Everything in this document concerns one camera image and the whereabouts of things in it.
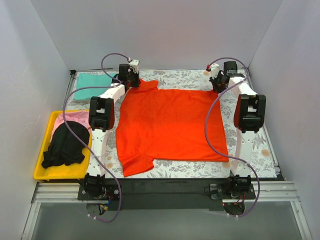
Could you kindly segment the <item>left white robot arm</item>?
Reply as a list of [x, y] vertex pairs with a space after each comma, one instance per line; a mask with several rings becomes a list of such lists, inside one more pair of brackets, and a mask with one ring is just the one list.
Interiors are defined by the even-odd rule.
[[104, 183], [106, 171], [102, 155], [110, 130], [115, 124], [115, 103], [130, 88], [140, 85], [139, 61], [134, 59], [129, 63], [119, 65], [116, 80], [104, 93], [93, 96], [89, 106], [89, 125], [91, 127], [91, 150], [87, 173], [84, 177], [83, 188], [95, 200], [105, 199], [108, 195]]

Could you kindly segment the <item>orange t shirt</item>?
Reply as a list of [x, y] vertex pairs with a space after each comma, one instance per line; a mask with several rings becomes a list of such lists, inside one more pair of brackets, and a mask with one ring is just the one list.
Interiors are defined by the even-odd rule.
[[123, 175], [151, 170], [155, 159], [227, 162], [217, 97], [213, 91], [159, 89], [156, 80], [130, 89], [115, 131]]

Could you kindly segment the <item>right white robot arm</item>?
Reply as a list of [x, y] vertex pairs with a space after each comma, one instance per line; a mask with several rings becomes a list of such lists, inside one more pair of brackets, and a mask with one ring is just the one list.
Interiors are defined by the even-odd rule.
[[255, 199], [251, 174], [254, 139], [265, 121], [266, 96], [256, 93], [248, 84], [250, 78], [247, 67], [244, 73], [238, 72], [238, 60], [225, 58], [223, 67], [213, 61], [206, 67], [211, 74], [209, 81], [213, 91], [220, 97], [232, 91], [237, 98], [233, 124], [237, 132], [235, 155], [230, 167], [230, 175], [220, 184], [212, 184], [210, 193], [213, 199], [235, 199], [236, 203], [245, 199]]

